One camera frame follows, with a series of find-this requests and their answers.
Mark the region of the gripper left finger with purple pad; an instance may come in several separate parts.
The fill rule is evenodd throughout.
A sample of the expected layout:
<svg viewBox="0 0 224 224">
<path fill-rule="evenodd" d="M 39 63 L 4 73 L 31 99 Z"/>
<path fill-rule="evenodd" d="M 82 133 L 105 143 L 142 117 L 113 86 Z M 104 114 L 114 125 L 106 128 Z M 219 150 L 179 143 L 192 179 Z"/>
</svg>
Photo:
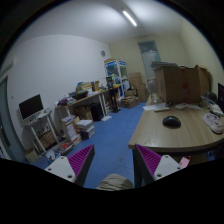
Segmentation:
<svg viewBox="0 0 224 224">
<path fill-rule="evenodd" d="M 94 155 L 94 145 L 89 145 L 68 157 L 60 156 L 46 168 L 46 171 L 83 186 Z"/>
</svg>

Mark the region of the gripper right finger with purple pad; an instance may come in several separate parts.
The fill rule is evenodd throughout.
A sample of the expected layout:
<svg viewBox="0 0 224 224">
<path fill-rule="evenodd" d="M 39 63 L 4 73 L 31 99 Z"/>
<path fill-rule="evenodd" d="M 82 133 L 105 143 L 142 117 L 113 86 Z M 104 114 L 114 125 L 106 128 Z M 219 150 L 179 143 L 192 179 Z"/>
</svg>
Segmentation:
<svg viewBox="0 0 224 224">
<path fill-rule="evenodd" d="M 169 155 L 159 155 L 156 152 L 136 144 L 133 152 L 134 185 L 140 188 L 172 173 L 182 167 Z"/>
</svg>

